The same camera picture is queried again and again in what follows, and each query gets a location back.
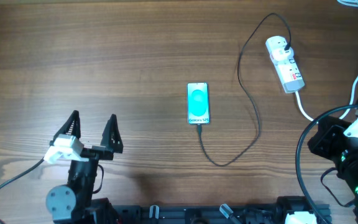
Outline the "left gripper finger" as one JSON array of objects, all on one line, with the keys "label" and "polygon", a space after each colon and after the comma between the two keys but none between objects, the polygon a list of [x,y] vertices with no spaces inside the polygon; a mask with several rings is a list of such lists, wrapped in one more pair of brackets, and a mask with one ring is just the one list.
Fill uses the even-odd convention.
[{"label": "left gripper finger", "polygon": [[78,139],[81,137],[79,111],[74,110],[72,112],[65,124],[56,132],[53,140],[55,141],[60,134],[72,135]]},{"label": "left gripper finger", "polygon": [[115,114],[112,114],[106,123],[100,145],[113,153],[122,154],[123,152],[124,146],[118,130],[117,116]]}]

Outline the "white power strip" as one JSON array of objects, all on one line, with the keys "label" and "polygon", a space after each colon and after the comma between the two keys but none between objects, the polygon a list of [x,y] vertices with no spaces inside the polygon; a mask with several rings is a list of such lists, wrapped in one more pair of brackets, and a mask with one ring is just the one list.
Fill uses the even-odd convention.
[{"label": "white power strip", "polygon": [[[268,38],[265,45],[270,56],[271,50],[279,47],[285,48],[287,46],[287,40],[282,36],[276,35]],[[295,93],[304,87],[305,83],[295,62],[294,56],[289,60],[282,61],[281,63],[273,63],[273,66],[275,67],[285,93]]]}]

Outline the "Galaxy smartphone teal screen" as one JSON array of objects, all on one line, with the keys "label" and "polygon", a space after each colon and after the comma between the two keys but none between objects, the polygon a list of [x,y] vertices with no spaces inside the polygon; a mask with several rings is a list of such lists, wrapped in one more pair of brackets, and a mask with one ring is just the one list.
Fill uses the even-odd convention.
[{"label": "Galaxy smartphone teal screen", "polygon": [[187,84],[187,110],[189,124],[209,124],[209,92],[207,83]]}]

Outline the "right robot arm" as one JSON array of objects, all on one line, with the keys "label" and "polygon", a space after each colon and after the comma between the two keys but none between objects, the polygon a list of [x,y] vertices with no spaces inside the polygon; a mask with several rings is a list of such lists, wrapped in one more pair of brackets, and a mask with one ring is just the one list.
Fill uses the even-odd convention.
[{"label": "right robot arm", "polygon": [[328,116],[318,123],[317,133],[308,141],[313,154],[333,161],[337,177],[345,180],[355,195],[358,223],[358,143],[344,134],[350,122]]}]

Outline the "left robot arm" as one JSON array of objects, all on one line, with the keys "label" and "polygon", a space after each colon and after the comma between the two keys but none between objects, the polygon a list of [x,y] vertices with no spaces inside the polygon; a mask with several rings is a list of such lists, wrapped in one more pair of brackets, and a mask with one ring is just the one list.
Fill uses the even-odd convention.
[{"label": "left robot arm", "polygon": [[108,198],[93,199],[101,190],[94,189],[99,161],[111,161],[115,153],[123,152],[123,143],[112,114],[102,134],[100,145],[85,147],[80,141],[80,116],[74,110],[50,141],[44,161],[70,161],[66,184],[54,187],[46,197],[46,206],[54,223],[122,223],[122,218]]}]

